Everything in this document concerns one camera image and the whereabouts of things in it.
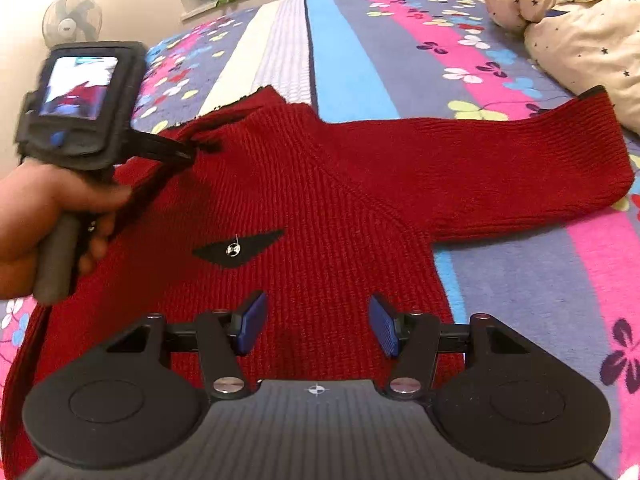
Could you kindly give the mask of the person's left hand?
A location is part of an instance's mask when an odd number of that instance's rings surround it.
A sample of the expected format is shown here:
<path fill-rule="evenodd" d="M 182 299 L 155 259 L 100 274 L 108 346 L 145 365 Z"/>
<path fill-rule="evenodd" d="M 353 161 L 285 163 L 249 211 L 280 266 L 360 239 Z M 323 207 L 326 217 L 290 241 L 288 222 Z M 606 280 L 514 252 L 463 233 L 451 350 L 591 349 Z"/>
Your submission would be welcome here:
<path fill-rule="evenodd" d="M 64 212 L 88 212 L 98 217 L 88 249 L 79 258 L 79 271 L 89 273 L 106 255 L 116 211 L 131 188 L 98 183 L 57 166 L 29 159 L 1 180 L 1 298 L 32 293 L 37 246 L 55 228 Z"/>

